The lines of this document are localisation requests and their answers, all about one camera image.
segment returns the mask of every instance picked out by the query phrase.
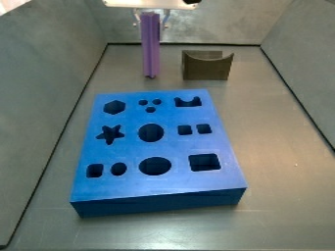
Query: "small square hole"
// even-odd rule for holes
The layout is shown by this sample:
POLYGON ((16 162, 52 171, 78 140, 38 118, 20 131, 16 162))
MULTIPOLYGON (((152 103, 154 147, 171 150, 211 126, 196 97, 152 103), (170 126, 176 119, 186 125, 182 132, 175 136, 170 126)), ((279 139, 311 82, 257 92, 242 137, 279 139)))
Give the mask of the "small square hole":
POLYGON ((196 129, 198 129, 198 132, 199 132, 200 134, 212 133, 212 129, 211 129, 211 127, 210 127, 208 124, 196 125, 196 129))
POLYGON ((188 156, 194 172, 219 170, 222 168, 216 154, 198 154, 188 156))
POLYGON ((178 126, 178 134, 179 135, 191 135, 192 134, 191 125, 179 125, 178 126))
POLYGON ((103 164, 88 165, 87 177, 100 177, 103 171, 103 164))

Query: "dark gray block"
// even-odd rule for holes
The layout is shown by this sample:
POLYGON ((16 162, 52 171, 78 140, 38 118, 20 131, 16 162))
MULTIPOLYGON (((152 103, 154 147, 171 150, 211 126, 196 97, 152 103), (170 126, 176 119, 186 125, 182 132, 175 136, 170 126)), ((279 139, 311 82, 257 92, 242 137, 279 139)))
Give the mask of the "dark gray block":
POLYGON ((262 49, 335 148, 335 5, 297 0, 262 49))
POLYGON ((0 247, 8 244, 104 49, 83 0, 0 17, 0 247))
POLYGON ((223 57, 223 51, 183 51, 183 79, 227 80, 234 57, 223 57))

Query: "oval hole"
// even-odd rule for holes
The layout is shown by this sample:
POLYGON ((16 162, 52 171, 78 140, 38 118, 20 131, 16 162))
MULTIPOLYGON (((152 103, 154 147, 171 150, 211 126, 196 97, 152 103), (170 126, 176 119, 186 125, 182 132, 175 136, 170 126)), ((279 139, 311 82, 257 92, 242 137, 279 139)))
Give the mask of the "oval hole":
POLYGON ((147 176, 160 176, 168 172, 170 168, 171 168, 170 160, 162 157, 154 157, 146 159, 140 163, 140 171, 147 176))

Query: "shape sorter board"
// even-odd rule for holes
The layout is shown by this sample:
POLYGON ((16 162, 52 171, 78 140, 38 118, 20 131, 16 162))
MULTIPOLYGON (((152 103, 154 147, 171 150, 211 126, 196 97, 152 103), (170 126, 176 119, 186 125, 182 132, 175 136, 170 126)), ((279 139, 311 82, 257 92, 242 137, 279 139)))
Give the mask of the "shape sorter board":
POLYGON ((71 194, 80 217, 234 205, 246 188, 207 90, 98 95, 71 194))

